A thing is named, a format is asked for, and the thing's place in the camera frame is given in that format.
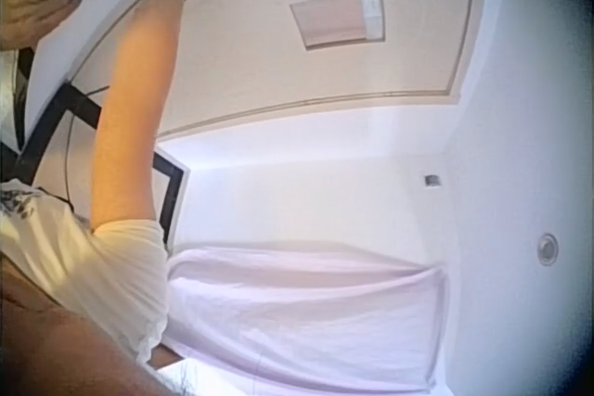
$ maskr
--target black frame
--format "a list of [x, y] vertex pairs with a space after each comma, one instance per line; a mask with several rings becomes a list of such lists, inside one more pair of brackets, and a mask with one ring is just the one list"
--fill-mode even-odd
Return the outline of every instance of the black frame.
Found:
[[[32, 185], [49, 142], [67, 111], [93, 129], [97, 129], [101, 106], [70, 83], [64, 83], [49, 101], [22, 153], [16, 159], [11, 175], [13, 178], [19, 179], [26, 185]], [[159, 223], [164, 232], [163, 239], [167, 243], [174, 219], [175, 204], [179, 197], [185, 171], [156, 152], [153, 157], [152, 167], [169, 177], [169, 185], [165, 192], [165, 199], [159, 217]]]

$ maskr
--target sleeve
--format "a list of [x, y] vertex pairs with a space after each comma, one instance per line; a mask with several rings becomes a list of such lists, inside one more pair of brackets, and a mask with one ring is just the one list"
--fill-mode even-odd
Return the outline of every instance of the sleeve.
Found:
[[153, 221], [104, 224], [95, 233], [78, 223], [59, 236], [58, 274], [46, 275], [50, 296], [95, 322], [139, 362], [150, 358], [167, 323], [166, 251]]
[[58, 304], [147, 361], [167, 323], [167, 253], [159, 224], [121, 221], [93, 233], [56, 198], [19, 184], [3, 185], [3, 193], [3, 254]]

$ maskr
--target white curtain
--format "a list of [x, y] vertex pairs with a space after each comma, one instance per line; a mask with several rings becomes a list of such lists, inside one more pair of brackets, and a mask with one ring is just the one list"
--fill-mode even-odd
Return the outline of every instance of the white curtain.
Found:
[[163, 343], [253, 396], [427, 394], [446, 274], [330, 243], [199, 246], [170, 260]]

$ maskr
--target white wall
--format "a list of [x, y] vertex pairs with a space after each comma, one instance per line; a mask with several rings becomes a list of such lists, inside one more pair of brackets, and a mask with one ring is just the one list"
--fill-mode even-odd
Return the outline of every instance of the white wall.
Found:
[[[560, 394], [591, 342], [591, 29], [584, 0], [503, 0], [447, 151], [462, 295], [457, 396]], [[536, 242], [560, 242], [550, 268]]]
[[333, 160], [193, 171], [174, 243], [324, 240], [415, 262], [455, 243], [439, 157]]

